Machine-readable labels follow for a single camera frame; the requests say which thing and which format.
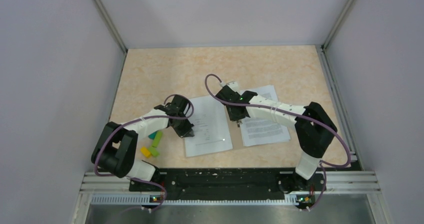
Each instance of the beige table surface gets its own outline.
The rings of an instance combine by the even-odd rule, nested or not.
[[[287,104],[318,102],[340,129],[315,46],[131,49],[110,120],[122,123],[140,117],[162,104],[170,94],[188,98],[205,96],[208,93],[203,83],[209,73],[217,74],[224,82],[238,81],[240,89],[274,85],[278,100]],[[213,93],[220,89],[214,78],[210,78],[209,86]],[[148,138],[138,142],[136,157],[163,168],[294,167],[301,148],[296,133],[289,131],[292,138],[289,142],[187,158],[184,140],[168,128],[163,130],[159,157],[146,159],[141,154],[140,148],[151,143]],[[343,164],[347,158],[341,144],[334,139],[323,159]]]

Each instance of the white paper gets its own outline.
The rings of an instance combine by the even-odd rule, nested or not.
[[[194,125],[194,137],[184,138],[187,157],[231,150],[233,147],[224,105],[211,96],[190,99],[194,114],[188,120]]]
[[[250,91],[254,91],[265,98],[278,101],[274,85],[250,89]],[[245,118],[242,122],[240,128],[244,146],[263,145],[290,140],[290,134],[287,127],[276,124],[270,120]]]

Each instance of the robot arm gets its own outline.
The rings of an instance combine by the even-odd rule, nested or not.
[[[155,131],[172,127],[176,134],[181,137],[192,137],[193,125],[188,119],[171,118],[149,118],[153,116],[185,117],[183,113],[189,101],[182,96],[175,95],[171,103],[165,106],[158,105],[149,113],[141,116],[141,121],[125,126],[120,129],[113,138],[106,143],[103,153],[100,155],[98,166],[119,178],[138,178],[150,181],[157,168],[147,162],[135,160],[138,139],[143,139]],[[97,145],[91,155],[91,161],[94,164],[100,149],[105,144],[109,136],[121,124],[109,122],[103,129],[103,132],[97,142]],[[120,143],[116,148],[112,143]]]
[[[270,108],[260,108],[255,106],[234,106],[226,105],[228,115],[231,121],[240,121],[246,117],[261,118],[282,124],[296,131],[300,146],[303,150],[295,172],[305,180],[309,180],[315,173],[318,164],[323,157],[326,149],[332,142],[334,136],[328,130],[310,121],[287,115],[276,111],[282,109],[292,113],[310,117],[318,120],[337,132],[337,129],[331,119],[328,117],[320,104],[311,102],[308,106],[295,106],[281,102],[266,99],[256,92],[245,91],[239,94],[238,83],[233,81],[225,86],[216,94],[216,97],[232,103],[262,105]]]

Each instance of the gray floor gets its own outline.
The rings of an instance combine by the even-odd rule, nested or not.
[[[134,209],[116,216],[127,207],[92,205],[86,224],[374,223],[366,195],[325,195],[309,213],[292,206],[164,206],[152,214]]]

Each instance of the green block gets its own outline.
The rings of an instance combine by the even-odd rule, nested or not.
[[[149,146],[147,150],[149,150],[151,155],[154,157],[157,157],[159,155],[159,151],[157,151],[153,146]]]
[[[162,131],[157,131],[156,132],[156,136],[155,136],[155,138],[153,139],[153,142],[152,142],[152,146],[154,147],[154,148],[156,148],[158,145],[159,145],[159,141],[161,140],[161,138],[162,138]]]

